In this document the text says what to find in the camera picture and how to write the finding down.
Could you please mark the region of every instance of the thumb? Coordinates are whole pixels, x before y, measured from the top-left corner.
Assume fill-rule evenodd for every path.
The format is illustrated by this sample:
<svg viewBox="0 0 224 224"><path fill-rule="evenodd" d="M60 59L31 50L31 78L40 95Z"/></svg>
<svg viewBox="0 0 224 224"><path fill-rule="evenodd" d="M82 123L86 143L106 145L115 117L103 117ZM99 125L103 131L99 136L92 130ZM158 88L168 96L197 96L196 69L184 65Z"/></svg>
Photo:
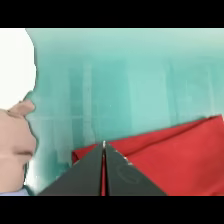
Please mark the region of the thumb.
<svg viewBox="0 0 224 224"><path fill-rule="evenodd" d="M31 100L24 100L22 102L17 103L15 106L13 106L9 110L9 112L12 112L21 116L26 116L27 114L32 112L34 109L35 109L35 106Z"/></svg>

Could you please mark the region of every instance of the turquoise surface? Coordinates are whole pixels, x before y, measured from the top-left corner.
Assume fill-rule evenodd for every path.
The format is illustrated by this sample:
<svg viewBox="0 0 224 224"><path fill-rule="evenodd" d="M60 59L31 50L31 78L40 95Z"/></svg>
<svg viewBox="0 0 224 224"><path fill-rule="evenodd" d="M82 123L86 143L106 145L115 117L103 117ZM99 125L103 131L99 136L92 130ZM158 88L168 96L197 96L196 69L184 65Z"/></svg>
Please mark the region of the turquoise surface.
<svg viewBox="0 0 224 224"><path fill-rule="evenodd" d="M27 29L36 49L38 193L71 151L224 112L224 29Z"/></svg>

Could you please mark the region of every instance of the red cloth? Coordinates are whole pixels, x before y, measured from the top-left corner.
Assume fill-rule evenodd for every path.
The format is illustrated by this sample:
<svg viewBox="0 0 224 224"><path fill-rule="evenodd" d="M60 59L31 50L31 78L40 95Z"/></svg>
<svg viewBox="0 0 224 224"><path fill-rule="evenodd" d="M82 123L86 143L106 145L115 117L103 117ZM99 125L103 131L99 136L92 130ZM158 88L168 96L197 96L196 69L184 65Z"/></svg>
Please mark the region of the red cloth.
<svg viewBox="0 0 224 224"><path fill-rule="evenodd" d="M224 194L221 115L109 143L168 195ZM73 162L95 146L74 150Z"/></svg>

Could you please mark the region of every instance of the blue sleeve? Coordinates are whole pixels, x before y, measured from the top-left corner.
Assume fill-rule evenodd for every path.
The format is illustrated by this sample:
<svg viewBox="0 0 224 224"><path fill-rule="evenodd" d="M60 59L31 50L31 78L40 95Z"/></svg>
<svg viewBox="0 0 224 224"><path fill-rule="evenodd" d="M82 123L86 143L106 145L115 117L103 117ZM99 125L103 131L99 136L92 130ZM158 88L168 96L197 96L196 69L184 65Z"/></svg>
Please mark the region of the blue sleeve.
<svg viewBox="0 0 224 224"><path fill-rule="evenodd" d="M29 194L26 189L22 189L17 192L0 193L0 196L29 196Z"/></svg>

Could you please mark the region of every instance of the black pointed object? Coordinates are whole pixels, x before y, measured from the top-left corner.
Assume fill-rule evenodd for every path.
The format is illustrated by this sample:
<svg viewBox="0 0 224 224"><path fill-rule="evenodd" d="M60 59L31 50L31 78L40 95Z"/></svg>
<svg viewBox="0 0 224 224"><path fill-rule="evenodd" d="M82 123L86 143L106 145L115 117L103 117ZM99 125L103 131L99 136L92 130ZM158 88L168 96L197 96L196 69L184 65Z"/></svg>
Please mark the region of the black pointed object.
<svg viewBox="0 0 224 224"><path fill-rule="evenodd" d="M38 196L99 196L103 147L98 145Z"/></svg>
<svg viewBox="0 0 224 224"><path fill-rule="evenodd" d="M111 145L106 145L106 194L109 196L166 196Z"/></svg>

